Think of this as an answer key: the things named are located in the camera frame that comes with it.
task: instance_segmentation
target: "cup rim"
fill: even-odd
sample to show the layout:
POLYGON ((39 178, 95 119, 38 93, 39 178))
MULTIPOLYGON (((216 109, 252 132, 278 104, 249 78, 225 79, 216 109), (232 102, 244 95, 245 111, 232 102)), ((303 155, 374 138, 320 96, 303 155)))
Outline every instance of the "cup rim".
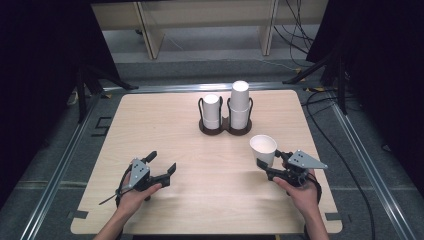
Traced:
POLYGON ((272 143, 274 144, 274 148, 275 148, 275 150, 274 151, 270 151, 270 152, 262 152, 262 153, 272 153, 272 152, 275 152, 276 150, 277 150, 277 148, 278 148, 278 145, 277 145, 277 142, 272 138, 272 137, 270 137, 270 136, 268 136, 268 135, 265 135, 265 134, 259 134, 259 135, 255 135, 255 136, 253 136, 252 138, 250 138, 250 141, 249 141, 249 144, 250 144, 250 147, 252 148, 252 149, 254 149, 255 151, 257 151, 253 146, 252 146, 252 141, 255 139, 255 138, 259 138, 259 137, 265 137, 265 138, 267 138, 268 140, 271 140, 272 141, 272 143))
POLYGON ((216 94, 212 94, 212 93, 210 93, 210 94, 207 94, 207 95, 203 98, 203 102, 204 102, 204 103, 207 103, 207 104, 216 104, 216 103, 218 103, 218 102, 219 102, 219 97, 218 97, 218 95, 216 95, 216 94))
POLYGON ((232 89, 237 92, 245 92, 249 90, 249 83, 243 80, 235 81, 232 85, 232 89))

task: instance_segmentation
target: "floor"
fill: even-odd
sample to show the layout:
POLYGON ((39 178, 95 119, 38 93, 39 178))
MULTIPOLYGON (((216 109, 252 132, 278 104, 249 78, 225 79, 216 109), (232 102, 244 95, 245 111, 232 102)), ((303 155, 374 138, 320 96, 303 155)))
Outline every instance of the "floor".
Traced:
MULTIPOLYGON (((311 38, 315 36, 318 28, 317 25, 304 26, 305 32, 311 38)), ((287 26, 287 29, 292 31, 293 27, 287 26)), ((282 28, 278 30, 290 40, 290 34, 285 33, 282 28)), ((140 93, 190 91, 200 87, 225 89, 235 80, 246 79, 252 82, 252 88, 294 89, 299 100, 306 103, 313 92, 305 89, 320 86, 321 71, 299 85, 284 86, 281 83, 296 76, 296 70, 306 69, 311 63, 305 62, 306 55, 290 48, 275 31, 270 56, 262 56, 255 27, 167 29, 165 33, 158 58, 151 60, 144 48, 142 36, 135 31, 104 32, 121 77, 131 84, 143 86, 139 90, 140 93), (167 68, 166 73, 161 72, 164 68, 167 68)), ((295 44, 307 51, 301 39, 296 39, 295 44)), ((93 237, 74 235, 69 228, 72 219, 76 217, 79 200, 104 141, 104 136, 96 135, 104 131, 96 128, 98 120, 102 118, 102 124, 110 124, 119 99, 123 96, 123 92, 113 84, 107 81, 102 83, 110 95, 97 98, 87 93, 87 99, 93 108, 90 108, 92 110, 84 126, 77 123, 78 106, 72 104, 73 98, 70 96, 69 109, 64 113, 61 122, 55 126, 56 130, 46 139, 46 146, 40 149, 0 212, 1 239, 28 236, 23 235, 25 228, 43 198, 49 182, 57 176, 55 171, 59 169, 58 166, 62 166, 65 171, 59 179, 60 184, 51 202, 44 206, 45 215, 40 218, 41 223, 37 225, 33 236, 36 236, 36 239, 93 237), (70 149, 70 143, 74 141, 74 134, 79 128, 81 137, 74 142, 75 149, 70 149)), ((314 97, 326 99, 331 97, 331 92, 320 93, 314 97)), ((331 166, 326 173, 327 179, 344 225, 342 232, 331 235, 331 238, 371 239, 374 231, 375 239, 424 239, 424 230, 421 227, 424 220, 422 196, 390 151, 382 147, 384 139, 379 136, 373 122, 361 110, 360 103, 352 93, 348 94, 346 101, 347 118, 340 117, 332 100, 307 105, 310 112, 306 105, 304 108, 318 153, 321 159, 325 158, 331 166), (352 146, 353 140, 347 137, 343 125, 346 121, 354 127, 360 143, 369 155, 371 167, 364 165, 364 161, 358 157, 357 148, 352 146), (330 141, 325 139, 317 126, 326 133, 330 141), (335 145, 340 155, 336 154, 332 145, 335 145), (373 167, 377 172, 368 171, 373 167), (374 180, 370 178, 372 176, 383 180, 382 190, 375 187, 374 180), (374 217, 373 223, 367 202, 374 217), (391 213, 393 207, 399 208, 398 214, 391 213)), ((281 237, 303 239, 301 235, 281 237)))

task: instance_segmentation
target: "tripod leg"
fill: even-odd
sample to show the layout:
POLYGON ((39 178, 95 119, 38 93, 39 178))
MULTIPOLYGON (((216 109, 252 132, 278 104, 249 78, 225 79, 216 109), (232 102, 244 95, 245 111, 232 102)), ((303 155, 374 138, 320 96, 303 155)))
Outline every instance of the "tripod leg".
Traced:
POLYGON ((346 99, 345 99, 345 63, 342 58, 339 59, 339 80, 337 82, 337 102, 340 110, 346 115, 346 99))
POLYGON ((127 84, 127 83, 123 82, 121 79, 116 79, 115 77, 113 77, 113 76, 111 76, 111 75, 109 75, 109 74, 107 74, 107 73, 105 73, 105 72, 101 71, 100 69, 97 69, 97 68, 93 67, 93 66, 86 66, 86 67, 87 67, 87 69, 89 69, 91 72, 93 72, 93 73, 95 73, 95 74, 97 74, 97 75, 99 75, 99 76, 101 76, 101 77, 103 77, 103 78, 105 78, 105 79, 107 79, 107 80, 109 80, 109 81, 113 82, 114 84, 116 84, 116 85, 118 85, 118 86, 120 86, 120 87, 124 88, 125 90, 138 89, 138 87, 137 87, 137 86, 129 85, 129 84, 127 84))
POLYGON ((87 103, 85 101, 85 90, 84 90, 84 70, 82 68, 78 69, 77 73, 77 94, 78 94, 78 104, 79 104, 79 120, 80 123, 87 113, 87 103))

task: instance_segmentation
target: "white paper cup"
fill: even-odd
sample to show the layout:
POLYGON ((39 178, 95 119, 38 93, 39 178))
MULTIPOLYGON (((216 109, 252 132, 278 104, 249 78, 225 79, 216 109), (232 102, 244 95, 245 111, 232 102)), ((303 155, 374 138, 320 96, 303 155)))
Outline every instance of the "white paper cup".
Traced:
POLYGON ((235 111, 244 111, 249 107, 249 84, 245 81, 236 81, 231 90, 230 107, 235 111))
POLYGON ((231 112, 231 127, 234 129, 244 129, 247 126, 249 121, 249 109, 247 108, 244 111, 235 111, 230 108, 231 112))
POLYGON ((219 97, 215 94, 208 94, 203 98, 203 119, 208 121, 219 120, 219 97))
POLYGON ((219 128, 219 119, 215 121, 208 121, 203 118, 203 126, 207 129, 214 130, 219 128))
POLYGON ((277 143, 274 139, 267 135, 256 135, 250 139, 250 147, 252 148, 255 165, 256 159, 259 158, 259 160, 266 162, 268 167, 272 167, 277 150, 277 143))

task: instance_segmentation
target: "cable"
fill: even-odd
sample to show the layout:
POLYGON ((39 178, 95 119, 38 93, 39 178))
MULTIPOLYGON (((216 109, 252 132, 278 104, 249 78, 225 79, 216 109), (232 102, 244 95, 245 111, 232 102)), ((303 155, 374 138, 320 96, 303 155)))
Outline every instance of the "cable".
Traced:
POLYGON ((301 103, 300 105, 301 105, 302 107, 304 107, 304 106, 306 106, 306 105, 308 105, 308 104, 324 102, 324 101, 327 101, 327 100, 336 100, 336 99, 337 99, 337 97, 321 98, 321 99, 316 100, 316 101, 313 101, 313 102, 309 102, 309 103, 308 103, 308 102, 306 102, 306 103, 301 103))
POLYGON ((308 54, 307 51, 303 50, 302 48, 296 46, 293 42, 290 42, 289 40, 287 40, 285 37, 283 37, 283 35, 281 35, 281 33, 278 31, 277 27, 274 26, 274 30, 278 33, 278 35, 280 35, 280 37, 291 47, 295 47, 297 50, 303 52, 304 54, 308 54))
POLYGON ((182 48, 180 45, 178 45, 171 37, 166 36, 166 38, 169 39, 177 48, 179 48, 181 51, 185 51, 184 48, 182 48))
POLYGON ((311 43, 311 40, 313 41, 313 39, 312 38, 310 38, 306 33, 305 33, 305 31, 303 30, 303 28, 302 28, 302 23, 301 23, 301 18, 300 18, 300 10, 301 10, 301 6, 302 6, 302 1, 301 0, 297 0, 297 15, 295 14, 295 12, 293 11, 293 8, 292 8, 292 6, 290 5, 290 3, 288 2, 288 0, 286 0, 286 3, 287 3, 287 6, 289 7, 289 9, 290 9, 290 11, 291 11, 291 13, 292 13, 292 15, 293 15, 293 18, 294 18, 294 20, 295 20, 295 22, 296 22, 296 24, 295 24, 295 27, 294 27, 294 30, 293 30, 293 33, 289 33, 289 31, 287 31, 287 29, 284 27, 284 26, 282 26, 283 27, 283 29, 287 32, 287 33, 289 33, 289 34, 291 34, 291 40, 289 41, 289 40, 287 40, 285 37, 283 37, 282 36, 282 34, 277 30, 277 28, 274 26, 274 29, 275 29, 275 31, 278 33, 278 35, 280 35, 280 37, 287 43, 287 44, 289 44, 289 46, 290 46, 290 58, 291 58, 291 60, 296 64, 296 65, 298 65, 298 66, 301 66, 301 67, 310 67, 310 66, 306 66, 306 65, 303 65, 303 64, 300 64, 300 63, 298 63, 297 61, 295 61, 294 60, 294 58, 293 58, 293 53, 292 53, 292 47, 295 47, 297 50, 299 50, 299 51, 301 51, 301 52, 303 52, 303 53, 305 53, 305 54, 308 54, 308 52, 307 51, 305 51, 305 50, 303 50, 303 49, 301 49, 300 47, 298 47, 298 46, 296 46, 295 44, 293 44, 293 40, 294 40, 294 37, 298 37, 298 38, 301 38, 301 39, 303 39, 303 42, 304 42, 304 44, 305 44, 305 47, 308 49, 308 51, 309 51, 309 48, 310 48, 310 45, 312 45, 312 43, 311 43), (296 30, 297 29, 299 29, 300 30, 300 32, 302 33, 302 36, 299 36, 299 35, 296 35, 296 30))
POLYGON ((318 123, 315 121, 315 118, 313 117, 313 115, 310 112, 309 109, 309 104, 310 100, 312 99, 313 96, 315 96, 318 93, 323 93, 326 91, 320 91, 320 92, 315 92, 313 93, 311 96, 308 97, 308 99, 306 100, 306 110, 309 114, 309 116, 311 117, 311 120, 313 121, 313 123, 315 124, 316 128, 318 129, 318 131, 322 134, 322 136, 327 140, 327 142, 331 145, 331 147, 334 149, 334 151, 337 153, 337 155, 340 157, 340 159, 342 160, 343 164, 346 166, 346 169, 348 170, 349 174, 351 175, 353 181, 355 182, 356 187, 358 188, 359 192, 361 193, 362 197, 364 198, 366 207, 368 209, 368 213, 370 216, 370 223, 371 223, 371 239, 375 239, 375 223, 374 223, 374 215, 371 209, 371 205, 368 201, 367 196, 365 195, 364 191, 362 190, 358 180, 356 179, 355 175, 353 174, 352 170, 349 167, 349 164, 347 163, 346 159, 342 156, 342 154, 340 153, 340 151, 336 148, 336 146, 333 144, 333 142, 331 142, 331 140, 327 137, 327 135, 325 135, 325 133, 322 131, 322 129, 319 127, 318 123))
POLYGON ((330 105, 328 105, 328 106, 326 106, 326 107, 324 107, 324 108, 322 108, 322 109, 320 109, 320 110, 318 110, 318 111, 314 112, 312 115, 308 115, 308 116, 306 116, 306 118, 309 118, 309 117, 315 116, 315 115, 317 115, 318 113, 320 113, 320 112, 322 112, 322 111, 324 111, 324 110, 326 110, 326 109, 329 109, 329 108, 330 108, 330 107, 332 107, 334 104, 336 104, 336 103, 335 103, 335 102, 333 102, 332 104, 330 104, 330 105))
POLYGON ((289 70, 297 71, 296 68, 291 68, 291 67, 288 67, 287 65, 284 65, 284 64, 281 64, 281 63, 272 63, 272 62, 268 62, 268 61, 260 60, 260 59, 253 59, 253 60, 256 60, 256 61, 259 61, 259 62, 263 62, 263 63, 266 63, 266 64, 270 64, 270 65, 283 66, 283 67, 285 67, 285 68, 287 68, 289 70))

